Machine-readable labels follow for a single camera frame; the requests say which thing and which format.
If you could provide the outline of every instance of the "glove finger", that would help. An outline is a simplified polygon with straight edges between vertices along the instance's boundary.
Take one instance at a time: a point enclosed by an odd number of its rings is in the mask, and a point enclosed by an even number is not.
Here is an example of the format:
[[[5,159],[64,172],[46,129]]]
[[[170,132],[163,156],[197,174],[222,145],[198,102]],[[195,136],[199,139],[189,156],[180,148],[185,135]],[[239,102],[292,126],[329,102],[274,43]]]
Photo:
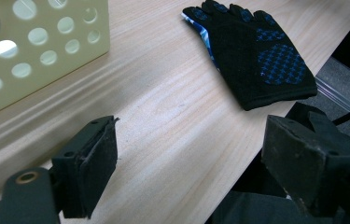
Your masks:
[[[203,7],[209,8],[209,10],[212,11],[213,14],[223,14],[229,12],[229,10],[224,5],[213,0],[206,0],[203,3]]]
[[[256,21],[263,21],[269,24],[270,26],[277,25],[276,20],[273,19],[273,17],[266,13],[265,11],[259,10],[254,13],[254,18],[256,18]]]
[[[247,8],[242,8],[234,4],[230,4],[230,14],[244,22],[251,22],[254,20],[253,14],[251,14]]]
[[[204,28],[209,27],[209,22],[212,20],[212,17],[205,13],[200,7],[186,7],[183,9],[182,16],[186,21],[192,24],[196,22]]]

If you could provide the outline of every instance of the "wooden table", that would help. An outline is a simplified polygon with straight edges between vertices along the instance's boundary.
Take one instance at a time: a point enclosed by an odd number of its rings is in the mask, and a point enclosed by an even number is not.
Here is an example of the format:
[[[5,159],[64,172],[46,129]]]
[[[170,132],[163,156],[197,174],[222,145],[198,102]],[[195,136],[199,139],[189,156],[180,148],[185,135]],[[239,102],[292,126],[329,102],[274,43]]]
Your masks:
[[[0,111],[0,192],[21,169],[49,159],[88,121],[116,124],[117,170],[90,221],[204,223],[262,146],[269,114],[245,112],[180,16],[202,1],[110,0],[111,50]],[[316,74],[350,30],[348,0],[229,1],[266,10]]]

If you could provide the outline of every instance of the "table surface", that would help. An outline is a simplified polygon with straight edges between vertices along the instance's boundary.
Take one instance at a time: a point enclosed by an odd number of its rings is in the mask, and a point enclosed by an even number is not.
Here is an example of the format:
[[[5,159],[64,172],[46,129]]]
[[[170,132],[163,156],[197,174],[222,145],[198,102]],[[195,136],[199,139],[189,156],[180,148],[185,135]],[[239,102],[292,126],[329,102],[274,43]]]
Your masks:
[[[110,51],[0,111],[0,192],[114,115],[117,169],[91,220],[62,223],[204,223],[261,149],[267,115],[294,102],[238,106],[180,15],[201,2],[110,0]],[[220,3],[271,13],[314,74],[350,30],[348,0]]]

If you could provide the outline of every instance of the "glove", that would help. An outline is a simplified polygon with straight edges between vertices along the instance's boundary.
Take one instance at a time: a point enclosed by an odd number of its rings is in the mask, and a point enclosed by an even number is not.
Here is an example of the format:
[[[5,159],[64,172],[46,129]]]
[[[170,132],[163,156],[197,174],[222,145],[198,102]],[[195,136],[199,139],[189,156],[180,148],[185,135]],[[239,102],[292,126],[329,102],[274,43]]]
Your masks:
[[[317,95],[314,76],[270,14],[206,0],[182,16],[244,110]]]

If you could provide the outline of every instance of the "beige basket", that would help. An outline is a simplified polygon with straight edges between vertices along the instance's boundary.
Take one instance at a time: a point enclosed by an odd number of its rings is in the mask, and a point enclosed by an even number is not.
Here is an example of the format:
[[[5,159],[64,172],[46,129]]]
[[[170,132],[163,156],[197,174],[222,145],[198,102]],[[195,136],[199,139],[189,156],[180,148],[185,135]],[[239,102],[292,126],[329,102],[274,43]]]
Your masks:
[[[109,47],[107,0],[0,0],[0,109]]]

